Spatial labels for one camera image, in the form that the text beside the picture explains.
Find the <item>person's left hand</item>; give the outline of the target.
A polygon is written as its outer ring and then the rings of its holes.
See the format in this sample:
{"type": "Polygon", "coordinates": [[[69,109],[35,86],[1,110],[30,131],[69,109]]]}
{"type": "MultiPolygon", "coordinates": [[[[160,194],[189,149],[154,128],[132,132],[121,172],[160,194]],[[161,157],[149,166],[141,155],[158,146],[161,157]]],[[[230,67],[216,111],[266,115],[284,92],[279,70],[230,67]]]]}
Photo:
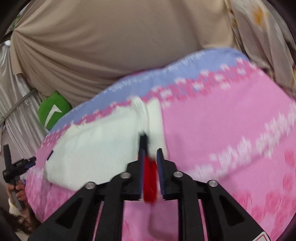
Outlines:
{"type": "Polygon", "coordinates": [[[19,210],[26,209],[27,196],[25,192],[25,184],[22,180],[18,180],[15,185],[7,184],[6,192],[10,202],[19,210]]]}

